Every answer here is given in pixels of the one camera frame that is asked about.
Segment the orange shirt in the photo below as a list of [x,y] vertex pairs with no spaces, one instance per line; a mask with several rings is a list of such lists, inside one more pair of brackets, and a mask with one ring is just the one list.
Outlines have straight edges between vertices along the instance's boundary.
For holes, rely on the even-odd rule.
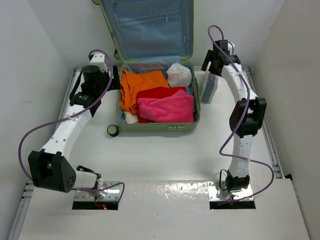
[[160,70],[147,73],[122,70],[120,85],[120,109],[133,115],[138,113],[136,100],[138,92],[157,87],[169,88],[169,84]]

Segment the white first aid box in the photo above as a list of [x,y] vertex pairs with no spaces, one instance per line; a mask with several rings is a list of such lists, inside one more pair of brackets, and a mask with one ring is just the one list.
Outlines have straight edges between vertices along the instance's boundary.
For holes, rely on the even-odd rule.
[[218,89],[219,76],[206,71],[202,78],[200,101],[210,104]]

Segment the white patterned garment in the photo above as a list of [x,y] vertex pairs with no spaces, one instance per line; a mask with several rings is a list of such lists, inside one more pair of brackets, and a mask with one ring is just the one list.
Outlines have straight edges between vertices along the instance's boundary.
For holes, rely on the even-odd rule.
[[124,111],[123,117],[124,117],[124,122],[126,124],[138,124],[139,123],[138,117],[130,112]]

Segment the white plastic bag bundle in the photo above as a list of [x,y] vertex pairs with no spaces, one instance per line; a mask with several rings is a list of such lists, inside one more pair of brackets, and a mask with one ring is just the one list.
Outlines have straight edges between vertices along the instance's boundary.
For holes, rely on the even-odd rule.
[[166,71],[167,82],[171,88],[187,88],[192,82],[192,72],[189,68],[180,63],[173,63]]

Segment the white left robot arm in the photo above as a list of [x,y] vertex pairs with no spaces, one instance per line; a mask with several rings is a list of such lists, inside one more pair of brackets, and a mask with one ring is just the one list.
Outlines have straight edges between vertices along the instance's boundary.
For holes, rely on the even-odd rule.
[[63,193],[72,190],[98,192],[101,175],[88,168],[73,168],[70,154],[85,125],[101,105],[101,95],[110,87],[112,77],[106,66],[87,65],[82,68],[69,95],[65,120],[48,142],[28,156],[33,185]]

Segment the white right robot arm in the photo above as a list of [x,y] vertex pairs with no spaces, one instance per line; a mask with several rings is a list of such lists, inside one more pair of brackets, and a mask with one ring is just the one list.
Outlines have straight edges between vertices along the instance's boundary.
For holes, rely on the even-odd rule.
[[233,139],[233,152],[229,155],[232,159],[226,171],[225,190],[240,191],[250,183],[251,147],[262,127],[267,101],[250,88],[239,58],[230,54],[227,40],[213,42],[213,49],[207,52],[201,67],[203,71],[206,68],[227,82],[234,98],[235,107],[229,118],[231,136],[226,140]]

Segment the green suitcase with blue lining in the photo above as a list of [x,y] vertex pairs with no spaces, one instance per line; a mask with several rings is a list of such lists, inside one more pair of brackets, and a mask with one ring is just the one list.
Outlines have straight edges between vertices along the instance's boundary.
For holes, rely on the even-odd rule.
[[95,0],[102,11],[122,62],[120,70],[163,74],[174,63],[188,61],[194,50],[194,1]]

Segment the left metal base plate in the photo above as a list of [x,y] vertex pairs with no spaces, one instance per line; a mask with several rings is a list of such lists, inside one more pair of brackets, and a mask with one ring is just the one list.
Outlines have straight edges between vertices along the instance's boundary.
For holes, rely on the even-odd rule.
[[73,200],[75,202],[117,202],[120,199],[123,185],[117,181],[103,181],[99,184],[99,192],[76,190]]

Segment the metal base plate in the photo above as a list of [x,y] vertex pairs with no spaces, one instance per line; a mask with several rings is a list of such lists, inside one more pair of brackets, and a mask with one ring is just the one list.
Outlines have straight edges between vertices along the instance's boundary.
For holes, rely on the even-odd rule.
[[103,181],[99,184],[99,192],[76,190],[73,200],[75,202],[117,202],[120,199],[123,185],[117,181]]
[[208,181],[207,191],[210,203],[239,200],[242,198],[244,198],[245,201],[252,201],[254,199],[251,184],[249,184],[247,188],[229,192],[227,190],[221,190],[218,181]]

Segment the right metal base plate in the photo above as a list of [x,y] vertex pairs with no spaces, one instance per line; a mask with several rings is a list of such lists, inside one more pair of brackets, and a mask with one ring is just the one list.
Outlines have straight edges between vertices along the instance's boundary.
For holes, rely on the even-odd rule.
[[218,181],[208,181],[207,191],[210,203],[239,200],[242,198],[244,198],[245,201],[252,201],[254,199],[251,184],[249,184],[247,188],[229,192],[227,190],[221,190]]

